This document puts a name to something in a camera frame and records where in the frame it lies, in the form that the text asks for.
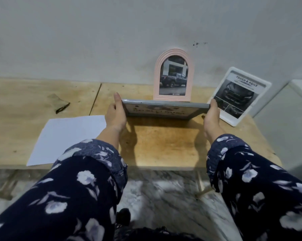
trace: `marble floor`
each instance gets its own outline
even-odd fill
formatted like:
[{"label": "marble floor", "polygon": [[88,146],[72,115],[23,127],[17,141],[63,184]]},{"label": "marble floor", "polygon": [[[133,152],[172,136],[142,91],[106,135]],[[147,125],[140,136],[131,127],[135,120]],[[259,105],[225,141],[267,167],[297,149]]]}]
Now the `marble floor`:
[{"label": "marble floor", "polygon": [[[0,170],[0,188],[12,170]],[[12,200],[0,199],[0,213],[16,201],[47,170],[19,170]],[[204,185],[209,184],[205,172]],[[193,171],[128,170],[129,181],[118,210],[129,208],[133,227],[167,227],[204,240],[242,240],[220,194],[213,191],[196,200],[198,187]]]}]

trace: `white cabinet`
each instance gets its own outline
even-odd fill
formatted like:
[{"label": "white cabinet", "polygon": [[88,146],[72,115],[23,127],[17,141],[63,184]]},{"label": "white cabinet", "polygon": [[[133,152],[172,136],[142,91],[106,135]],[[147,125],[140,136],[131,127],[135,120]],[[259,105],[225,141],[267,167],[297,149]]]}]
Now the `white cabinet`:
[{"label": "white cabinet", "polygon": [[302,180],[302,80],[292,80],[254,120],[283,167]]}]

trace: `sheet of paper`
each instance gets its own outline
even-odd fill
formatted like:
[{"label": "sheet of paper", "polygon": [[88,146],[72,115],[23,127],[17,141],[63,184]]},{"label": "sheet of paper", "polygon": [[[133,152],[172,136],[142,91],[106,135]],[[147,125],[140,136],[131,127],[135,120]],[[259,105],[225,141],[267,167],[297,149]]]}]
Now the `sheet of paper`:
[{"label": "sheet of paper", "polygon": [[27,166],[54,163],[67,148],[96,138],[105,127],[104,116],[50,119],[38,137]]}]

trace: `floral sleeve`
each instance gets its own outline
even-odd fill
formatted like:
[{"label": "floral sleeve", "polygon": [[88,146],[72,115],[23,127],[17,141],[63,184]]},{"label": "floral sleeve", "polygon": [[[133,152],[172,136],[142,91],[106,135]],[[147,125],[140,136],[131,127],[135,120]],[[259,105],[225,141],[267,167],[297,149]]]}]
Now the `floral sleeve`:
[{"label": "floral sleeve", "polygon": [[0,240],[113,240],[127,165],[110,144],[84,140],[0,215]]},{"label": "floral sleeve", "polygon": [[302,181],[230,134],[212,144],[207,173],[243,240],[302,240]]}]

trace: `plywood board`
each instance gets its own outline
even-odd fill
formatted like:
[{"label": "plywood board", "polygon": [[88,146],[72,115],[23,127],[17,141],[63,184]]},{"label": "plywood board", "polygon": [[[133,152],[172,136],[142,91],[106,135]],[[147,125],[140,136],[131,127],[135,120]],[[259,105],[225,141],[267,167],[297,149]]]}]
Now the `plywood board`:
[{"label": "plywood board", "polygon": [[[193,87],[192,102],[206,103],[215,88]],[[103,83],[92,109],[92,115],[104,115],[113,93],[123,99],[152,100],[152,85]],[[237,127],[220,121],[227,133],[247,142],[254,151],[277,165],[279,158],[262,136],[252,117],[247,115]],[[121,134],[120,153],[129,166],[160,170],[192,170],[206,166],[209,142],[203,136],[201,115],[190,121],[162,118],[128,118]]]},{"label": "plywood board", "polygon": [[[26,168],[48,119],[89,115],[100,85],[89,82],[0,79],[0,168]],[[53,94],[70,102],[58,114],[58,103]],[[50,166],[31,168],[49,169]]]}]

